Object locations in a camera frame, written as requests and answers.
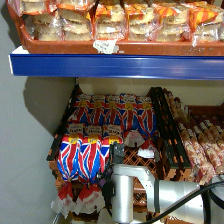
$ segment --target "store shelf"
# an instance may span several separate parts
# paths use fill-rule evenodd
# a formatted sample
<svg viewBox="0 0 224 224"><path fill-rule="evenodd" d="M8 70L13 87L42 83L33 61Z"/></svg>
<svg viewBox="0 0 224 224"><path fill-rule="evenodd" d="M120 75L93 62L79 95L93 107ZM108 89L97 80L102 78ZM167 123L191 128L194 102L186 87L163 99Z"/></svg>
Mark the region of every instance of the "store shelf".
<svg viewBox="0 0 224 224"><path fill-rule="evenodd" d="M15 76L224 80L224 56L29 54L19 47L9 62Z"/></svg>

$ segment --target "white wall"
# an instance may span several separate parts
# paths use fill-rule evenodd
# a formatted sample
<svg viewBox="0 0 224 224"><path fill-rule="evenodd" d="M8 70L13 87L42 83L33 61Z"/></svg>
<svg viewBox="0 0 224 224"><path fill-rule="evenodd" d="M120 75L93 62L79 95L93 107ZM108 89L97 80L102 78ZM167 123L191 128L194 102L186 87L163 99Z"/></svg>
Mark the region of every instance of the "white wall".
<svg viewBox="0 0 224 224"><path fill-rule="evenodd" d="M74 80L13 77L8 54L19 41L5 1L0 10L0 223L48 224L55 216L50 203L56 189L45 159ZM162 86L185 104L220 105L224 100L223 81L79 80L89 94L145 95L151 86Z"/></svg>

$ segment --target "union jack packaging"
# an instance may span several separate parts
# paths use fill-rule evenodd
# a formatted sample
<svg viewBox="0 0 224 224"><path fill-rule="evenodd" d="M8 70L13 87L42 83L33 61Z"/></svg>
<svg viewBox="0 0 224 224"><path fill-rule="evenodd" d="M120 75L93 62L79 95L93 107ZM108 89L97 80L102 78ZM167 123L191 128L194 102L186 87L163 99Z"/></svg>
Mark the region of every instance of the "union jack packaging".
<svg viewBox="0 0 224 224"><path fill-rule="evenodd" d="M100 170L103 173L109 159L110 144L123 143L123 133L118 125L104 125L103 141L100 148Z"/></svg>
<svg viewBox="0 0 224 224"><path fill-rule="evenodd" d="M105 100L104 124L121 124L121 103L119 96L107 95Z"/></svg>
<svg viewBox="0 0 224 224"><path fill-rule="evenodd" d="M74 123L88 123L88 111L90 105L91 96L86 94L80 94L77 97L77 100L74 105L74 112L70 116L69 121Z"/></svg>
<svg viewBox="0 0 224 224"><path fill-rule="evenodd" d="M67 217L69 211L74 211L76 204L73 202L71 181L78 179L79 150L83 141L83 133L66 134L62 138L58 155L58 169L62 174L65 185L60 190L57 198L51 204L51 208L57 213Z"/></svg>
<svg viewBox="0 0 224 224"><path fill-rule="evenodd" d="M102 127L88 126L79 153L78 179L81 183L95 183L100 170Z"/></svg>
<svg viewBox="0 0 224 224"><path fill-rule="evenodd" d="M104 121L105 96L93 95L89 105L89 124L103 125Z"/></svg>
<svg viewBox="0 0 224 224"><path fill-rule="evenodd" d="M121 94L121 116L125 131L138 129L138 109L136 96L133 94Z"/></svg>
<svg viewBox="0 0 224 224"><path fill-rule="evenodd" d="M144 139L156 137L158 133L155 111L150 97L137 97L139 133Z"/></svg>

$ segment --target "orange packaging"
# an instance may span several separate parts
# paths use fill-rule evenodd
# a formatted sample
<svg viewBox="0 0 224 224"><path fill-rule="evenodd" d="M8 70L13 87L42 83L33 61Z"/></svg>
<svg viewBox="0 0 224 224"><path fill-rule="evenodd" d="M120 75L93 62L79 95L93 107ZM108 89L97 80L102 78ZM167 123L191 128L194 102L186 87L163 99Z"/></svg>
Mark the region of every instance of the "orange packaging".
<svg viewBox="0 0 224 224"><path fill-rule="evenodd" d="M94 0L57 0L60 9L88 11L95 4Z"/></svg>

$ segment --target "wrapped cake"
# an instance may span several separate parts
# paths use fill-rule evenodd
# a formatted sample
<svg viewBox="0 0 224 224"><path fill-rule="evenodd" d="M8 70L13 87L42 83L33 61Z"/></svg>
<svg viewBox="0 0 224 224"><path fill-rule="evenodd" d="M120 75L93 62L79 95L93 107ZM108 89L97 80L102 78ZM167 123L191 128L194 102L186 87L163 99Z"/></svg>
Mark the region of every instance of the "wrapped cake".
<svg viewBox="0 0 224 224"><path fill-rule="evenodd" d="M100 0L95 14L95 39L122 40L125 33L125 13L120 1Z"/></svg>

